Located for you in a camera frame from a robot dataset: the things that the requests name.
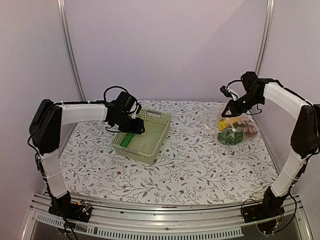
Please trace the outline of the yellow lemon toy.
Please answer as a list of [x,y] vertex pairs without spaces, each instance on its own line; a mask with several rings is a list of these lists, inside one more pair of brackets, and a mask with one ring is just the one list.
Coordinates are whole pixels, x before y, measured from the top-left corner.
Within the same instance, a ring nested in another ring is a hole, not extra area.
[[218,129],[219,129],[220,131],[223,131],[223,130],[226,129],[227,127],[228,127],[228,124],[225,122],[224,119],[222,119],[222,120],[220,120],[220,121],[218,122]]

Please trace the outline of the clear zip top bag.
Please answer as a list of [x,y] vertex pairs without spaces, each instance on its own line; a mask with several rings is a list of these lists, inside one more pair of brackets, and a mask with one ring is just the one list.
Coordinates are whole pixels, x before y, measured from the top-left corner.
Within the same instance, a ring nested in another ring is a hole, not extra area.
[[222,117],[222,111],[213,110],[202,115],[204,131],[223,145],[237,145],[255,138],[259,129],[246,115]]

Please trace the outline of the bok choy toy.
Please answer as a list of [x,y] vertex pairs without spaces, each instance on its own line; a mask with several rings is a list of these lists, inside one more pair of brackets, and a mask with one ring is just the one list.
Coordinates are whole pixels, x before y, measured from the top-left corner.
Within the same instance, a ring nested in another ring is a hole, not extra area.
[[244,133],[242,131],[232,131],[231,129],[226,129],[221,131],[217,135],[217,140],[224,145],[236,145],[243,141]]

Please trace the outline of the green cucumber toy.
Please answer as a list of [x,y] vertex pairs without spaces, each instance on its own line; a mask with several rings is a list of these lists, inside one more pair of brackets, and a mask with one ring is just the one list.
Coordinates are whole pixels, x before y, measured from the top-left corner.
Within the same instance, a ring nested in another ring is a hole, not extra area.
[[128,133],[125,138],[123,139],[123,141],[121,142],[121,146],[124,148],[127,148],[129,146],[129,144],[131,143],[133,137],[135,136],[134,133]]

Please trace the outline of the brown potato toy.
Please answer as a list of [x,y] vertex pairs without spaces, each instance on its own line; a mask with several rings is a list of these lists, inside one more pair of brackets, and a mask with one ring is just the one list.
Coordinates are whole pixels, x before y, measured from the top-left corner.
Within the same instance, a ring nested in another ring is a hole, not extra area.
[[243,127],[243,133],[248,138],[254,138],[258,134],[258,129],[252,124],[246,124]]

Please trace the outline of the beige perforated plastic basket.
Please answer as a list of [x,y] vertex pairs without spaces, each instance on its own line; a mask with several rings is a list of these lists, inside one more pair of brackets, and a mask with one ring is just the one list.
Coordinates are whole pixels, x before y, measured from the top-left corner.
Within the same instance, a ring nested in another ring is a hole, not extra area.
[[144,121],[145,132],[134,134],[127,146],[122,146],[127,133],[118,133],[112,141],[116,154],[146,164],[156,162],[157,154],[170,129],[172,116],[168,113],[142,109],[137,115]]

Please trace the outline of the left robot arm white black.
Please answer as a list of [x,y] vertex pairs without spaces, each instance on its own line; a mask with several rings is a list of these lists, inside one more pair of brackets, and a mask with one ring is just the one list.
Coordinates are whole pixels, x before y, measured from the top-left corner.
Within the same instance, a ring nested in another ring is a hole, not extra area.
[[38,168],[51,197],[58,199],[55,209],[63,216],[74,213],[74,205],[66,200],[69,191],[59,163],[62,130],[65,126],[86,122],[104,122],[120,133],[141,135],[144,121],[138,117],[142,106],[123,90],[115,100],[57,101],[43,99],[29,126],[28,145],[35,150]]

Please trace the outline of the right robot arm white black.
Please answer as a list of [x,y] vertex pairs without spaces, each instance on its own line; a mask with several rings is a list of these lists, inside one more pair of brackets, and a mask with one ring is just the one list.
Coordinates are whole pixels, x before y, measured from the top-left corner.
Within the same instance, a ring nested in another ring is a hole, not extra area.
[[283,204],[291,187],[299,181],[310,158],[320,153],[320,106],[285,87],[279,80],[259,78],[253,71],[245,72],[238,81],[245,90],[243,96],[236,97],[228,85],[220,88],[230,99],[221,114],[223,118],[239,117],[252,107],[270,101],[295,120],[288,158],[277,179],[265,191],[258,208],[262,218],[269,218]]

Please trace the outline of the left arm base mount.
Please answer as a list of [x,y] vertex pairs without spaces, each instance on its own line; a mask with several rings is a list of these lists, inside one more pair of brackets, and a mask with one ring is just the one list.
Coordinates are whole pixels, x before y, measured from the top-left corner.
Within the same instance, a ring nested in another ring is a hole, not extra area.
[[88,223],[91,218],[92,205],[85,203],[83,200],[74,203],[68,198],[54,198],[51,200],[48,212],[67,220]]

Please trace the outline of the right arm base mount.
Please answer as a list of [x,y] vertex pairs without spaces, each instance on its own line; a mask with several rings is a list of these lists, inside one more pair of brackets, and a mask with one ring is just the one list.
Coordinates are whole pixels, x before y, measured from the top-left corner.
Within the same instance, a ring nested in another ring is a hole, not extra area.
[[285,210],[283,206],[265,207],[251,198],[246,199],[241,207],[240,213],[245,223],[256,223],[256,227],[263,235],[276,233],[283,220]]

